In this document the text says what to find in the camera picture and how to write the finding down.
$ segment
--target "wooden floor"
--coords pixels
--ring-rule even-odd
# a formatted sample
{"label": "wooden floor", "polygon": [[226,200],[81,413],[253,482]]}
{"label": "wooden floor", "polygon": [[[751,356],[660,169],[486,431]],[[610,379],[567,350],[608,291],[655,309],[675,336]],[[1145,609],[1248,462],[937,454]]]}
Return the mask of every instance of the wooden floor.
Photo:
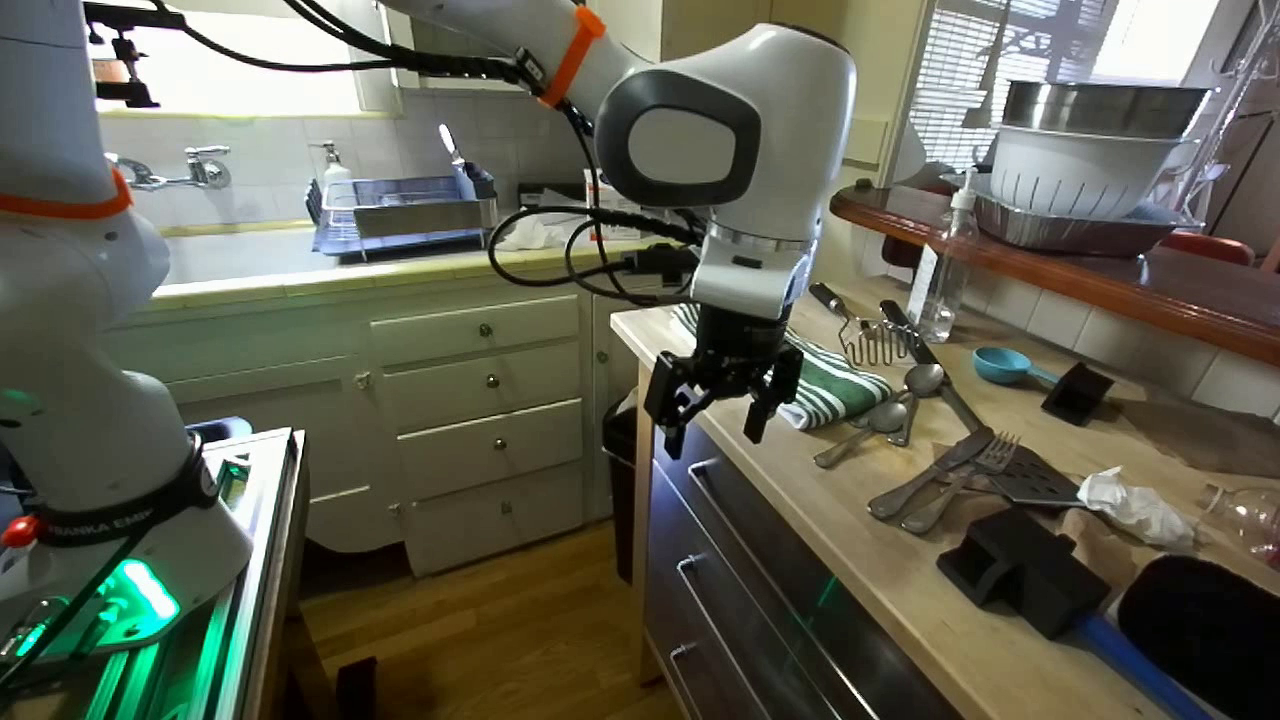
{"label": "wooden floor", "polygon": [[381,720],[675,720],[634,684],[631,588],[610,526],[592,526],[443,578],[393,578],[304,598],[329,680],[375,658]]}

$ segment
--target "window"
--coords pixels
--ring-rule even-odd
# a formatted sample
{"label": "window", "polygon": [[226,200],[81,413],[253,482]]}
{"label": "window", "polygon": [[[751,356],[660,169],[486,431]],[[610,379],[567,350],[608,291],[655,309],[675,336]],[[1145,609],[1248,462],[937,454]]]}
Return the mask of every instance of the window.
{"label": "window", "polygon": [[[176,0],[176,12],[188,17],[205,38],[265,60],[286,63],[349,63],[349,44],[317,33],[284,6],[243,6],[243,0]],[[253,116],[292,116],[292,112],[375,112],[389,109],[393,81],[389,74],[265,74],[237,63],[210,49],[201,49],[184,33],[169,30],[131,30],[128,40],[143,52],[135,63],[152,99],[165,112],[253,112]],[[112,60],[107,44],[88,44],[92,60]]]}
{"label": "window", "polygon": [[937,0],[893,177],[966,169],[1008,81],[1185,86],[1221,17],[1221,0]]}

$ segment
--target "white bowl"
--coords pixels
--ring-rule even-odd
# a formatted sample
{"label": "white bowl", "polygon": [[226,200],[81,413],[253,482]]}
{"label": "white bowl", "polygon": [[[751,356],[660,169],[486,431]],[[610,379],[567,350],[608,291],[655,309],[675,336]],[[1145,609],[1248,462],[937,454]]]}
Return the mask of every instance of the white bowl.
{"label": "white bowl", "polygon": [[1054,221],[1125,221],[1175,142],[998,130],[993,200]]}

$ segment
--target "orange accent ring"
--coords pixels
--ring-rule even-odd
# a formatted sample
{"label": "orange accent ring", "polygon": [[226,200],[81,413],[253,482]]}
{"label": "orange accent ring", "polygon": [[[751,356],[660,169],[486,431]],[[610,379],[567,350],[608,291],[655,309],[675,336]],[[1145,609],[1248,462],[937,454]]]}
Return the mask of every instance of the orange accent ring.
{"label": "orange accent ring", "polygon": [[112,221],[128,212],[131,196],[123,177],[112,169],[112,196],[100,203],[54,203],[37,196],[0,196],[3,218],[40,218],[40,221]]}
{"label": "orange accent ring", "polygon": [[584,70],[592,44],[603,38],[603,20],[592,7],[577,6],[573,20],[577,20],[577,33],[573,33],[573,40],[567,40],[567,49],[559,55],[559,70],[557,70],[553,86],[538,97],[553,109],[567,97],[567,90],[573,90],[577,74]]}

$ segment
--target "towel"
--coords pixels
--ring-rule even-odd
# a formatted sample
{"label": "towel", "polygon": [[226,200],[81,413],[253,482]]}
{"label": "towel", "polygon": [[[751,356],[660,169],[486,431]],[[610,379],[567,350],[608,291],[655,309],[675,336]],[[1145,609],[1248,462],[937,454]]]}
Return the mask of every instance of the towel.
{"label": "towel", "polygon": [[[691,333],[696,309],[675,306],[675,320]],[[844,426],[868,415],[881,400],[893,396],[893,385],[884,377],[849,369],[839,353],[816,350],[794,336],[787,342],[803,353],[794,400],[775,408],[775,415],[783,415],[792,427],[811,431]]]}

